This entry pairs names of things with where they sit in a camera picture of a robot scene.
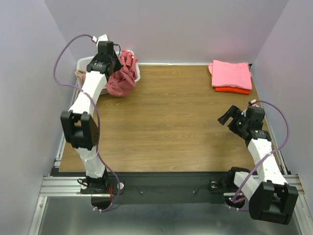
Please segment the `dusty red t-shirt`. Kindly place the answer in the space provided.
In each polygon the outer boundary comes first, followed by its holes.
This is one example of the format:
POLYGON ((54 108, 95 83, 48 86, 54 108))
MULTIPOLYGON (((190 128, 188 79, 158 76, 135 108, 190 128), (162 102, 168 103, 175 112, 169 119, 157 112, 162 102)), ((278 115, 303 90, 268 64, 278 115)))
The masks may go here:
POLYGON ((130 50, 122 50, 119 56, 122 64, 121 70, 113 73, 109 78, 106 89, 110 95, 115 97, 126 97, 136 86, 138 72, 136 69, 138 58, 130 50))

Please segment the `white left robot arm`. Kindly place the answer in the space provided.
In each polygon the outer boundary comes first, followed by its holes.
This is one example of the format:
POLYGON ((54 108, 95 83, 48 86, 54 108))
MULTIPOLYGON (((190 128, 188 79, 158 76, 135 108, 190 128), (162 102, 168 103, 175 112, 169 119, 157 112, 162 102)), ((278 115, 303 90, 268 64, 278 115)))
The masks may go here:
POLYGON ((110 76, 121 69, 114 42, 98 40, 97 53, 87 65, 84 84, 68 111, 61 113, 65 139, 78 152, 86 169, 79 179, 82 189, 104 193, 110 185, 107 170, 98 153, 100 125, 93 119, 98 98, 110 76))

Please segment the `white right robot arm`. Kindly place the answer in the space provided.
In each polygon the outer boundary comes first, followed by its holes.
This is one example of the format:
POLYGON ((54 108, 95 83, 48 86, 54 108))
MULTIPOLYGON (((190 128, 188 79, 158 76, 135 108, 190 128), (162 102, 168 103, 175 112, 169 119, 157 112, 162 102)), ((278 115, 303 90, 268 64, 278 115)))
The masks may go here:
POLYGON ((234 190, 232 197, 226 197, 229 208, 243 210, 248 203, 252 219, 287 225, 298 199, 298 189, 291 186, 277 165, 272 149, 271 137, 263 130, 265 111, 257 101, 249 102, 247 109, 241 110, 232 105, 218 118, 221 125, 242 138, 250 152, 255 167, 253 170, 232 167, 226 177, 226 187, 234 190))

